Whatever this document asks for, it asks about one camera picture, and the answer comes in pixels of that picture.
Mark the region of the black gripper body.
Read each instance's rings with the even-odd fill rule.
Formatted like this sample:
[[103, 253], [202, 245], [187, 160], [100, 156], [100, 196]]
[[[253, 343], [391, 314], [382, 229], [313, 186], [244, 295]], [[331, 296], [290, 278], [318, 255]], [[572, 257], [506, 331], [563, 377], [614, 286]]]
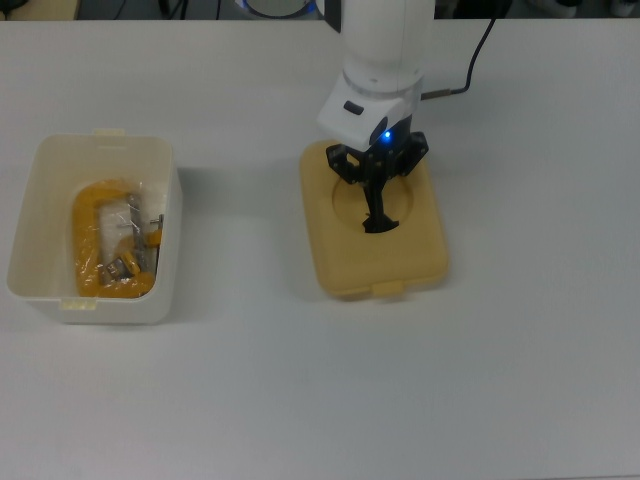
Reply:
[[362, 187], [383, 189], [389, 179], [397, 175], [400, 148], [372, 147], [366, 152], [356, 152], [358, 173], [356, 182]]

